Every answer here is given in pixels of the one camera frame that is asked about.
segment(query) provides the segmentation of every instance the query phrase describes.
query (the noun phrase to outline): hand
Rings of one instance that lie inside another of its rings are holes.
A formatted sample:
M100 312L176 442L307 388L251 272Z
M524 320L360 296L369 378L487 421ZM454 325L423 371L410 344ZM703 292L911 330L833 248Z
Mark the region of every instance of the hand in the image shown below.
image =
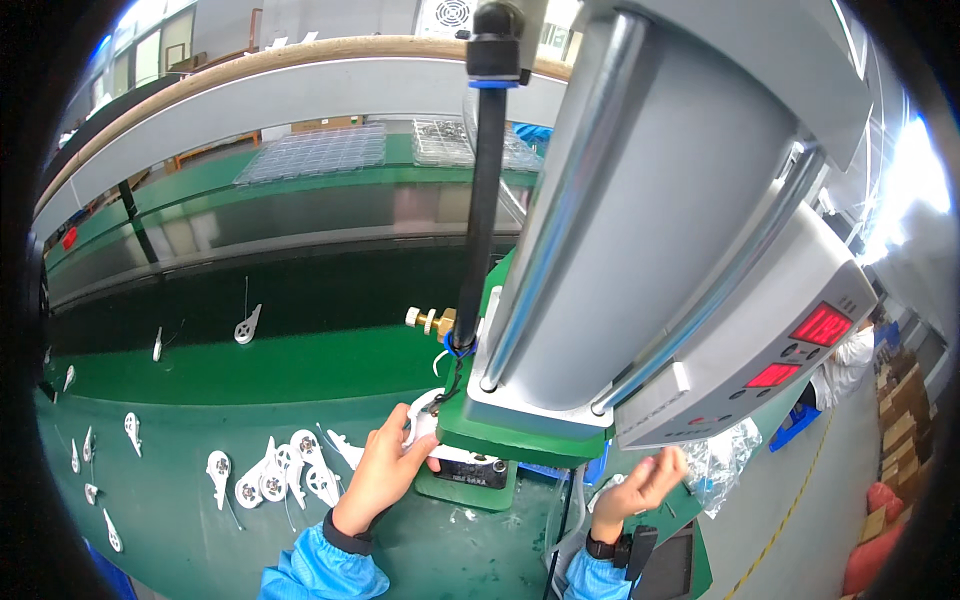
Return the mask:
M622 484L610 488L597 500L590 536L615 543L623 532L623 519L657 508L684 475L686 455L676 446L644 458Z
M437 436L430 434L417 440L403 454L401 444L406 438L403 426L407 422L406 404L398 404L379 429L367 436L363 458L353 473L350 487L333 508L333 526L340 532L355 536L367 531L373 518L395 504L410 488L420 465L435 447ZM431 470L439 470L434 459L428 463Z

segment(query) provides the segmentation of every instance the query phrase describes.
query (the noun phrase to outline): black wristwatch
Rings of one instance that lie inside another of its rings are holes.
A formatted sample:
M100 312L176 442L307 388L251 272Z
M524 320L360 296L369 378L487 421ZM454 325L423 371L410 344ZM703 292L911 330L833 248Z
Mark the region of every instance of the black wristwatch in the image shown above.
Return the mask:
M598 561L613 560L615 568L624 568L630 560L630 549L633 546L634 537L630 534L621 533L616 539L616 543L605 543L595 540L590 531L587 532L587 554Z

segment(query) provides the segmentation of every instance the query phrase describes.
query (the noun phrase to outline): wooden rail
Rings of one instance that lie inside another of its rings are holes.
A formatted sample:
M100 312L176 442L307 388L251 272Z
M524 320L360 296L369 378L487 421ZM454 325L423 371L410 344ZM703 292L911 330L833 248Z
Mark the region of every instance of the wooden rail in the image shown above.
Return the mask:
M93 136L43 190L34 209L34 218L70 176L111 141L161 110L218 85L288 66L327 60L381 57L464 60L466 55L467 43L460 39L419 36L334 37L258 52L211 67L165 87ZM534 73L564 82L569 80L570 70L570 65L558 60L537 59L534 63Z

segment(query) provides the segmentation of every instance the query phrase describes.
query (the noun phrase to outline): digital display panel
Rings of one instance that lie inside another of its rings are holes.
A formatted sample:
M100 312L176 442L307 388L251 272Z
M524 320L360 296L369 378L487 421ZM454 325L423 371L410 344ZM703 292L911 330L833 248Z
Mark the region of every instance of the digital display panel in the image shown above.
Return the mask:
M760 372L759 375L750 380L750 383L743 386L745 388L773 388L779 386L790 375L800 370L800 365L784 365L783 363L774 363Z
M852 324L853 321L839 310L826 302L820 302L789 337L829 348L847 333Z

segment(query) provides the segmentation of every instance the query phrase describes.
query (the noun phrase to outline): green base plate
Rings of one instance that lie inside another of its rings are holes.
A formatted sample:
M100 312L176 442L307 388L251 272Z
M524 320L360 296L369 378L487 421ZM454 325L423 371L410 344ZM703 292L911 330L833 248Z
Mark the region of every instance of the green base plate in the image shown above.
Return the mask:
M503 490L472 486L466 483L457 483L434 476L426 467L420 467L414 479L414 490L425 496L437 498L446 502L454 502L464 506L484 509L487 511L506 511L514 503L514 487L516 486L516 463L508 463L507 485Z

